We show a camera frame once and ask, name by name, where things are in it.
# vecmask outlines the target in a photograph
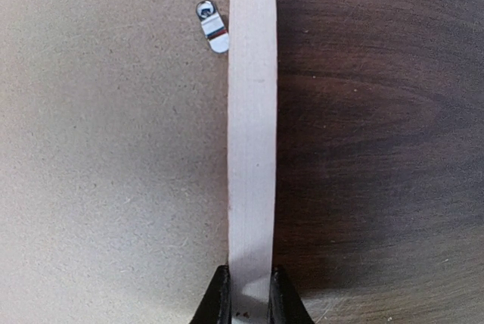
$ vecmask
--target white wooden strip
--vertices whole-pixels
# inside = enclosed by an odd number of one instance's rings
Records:
[[[238,322],[267,323],[275,205],[276,0],[231,0],[228,263]]]

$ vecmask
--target clamp jaw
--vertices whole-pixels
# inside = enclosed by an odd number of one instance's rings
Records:
[[[219,266],[190,324],[231,324],[230,272]],[[314,324],[282,266],[272,270],[268,324]]]

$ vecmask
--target metal clip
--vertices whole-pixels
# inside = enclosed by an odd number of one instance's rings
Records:
[[[228,51],[228,31],[215,3],[210,0],[202,1],[197,5],[197,15],[210,48],[215,53]]]

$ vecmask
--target wood grain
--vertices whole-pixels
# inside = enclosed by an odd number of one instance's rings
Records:
[[[484,322],[484,0],[278,0],[275,263],[319,323]]]
[[[267,323],[274,233],[275,0],[231,0],[228,67],[228,262],[234,324]]]

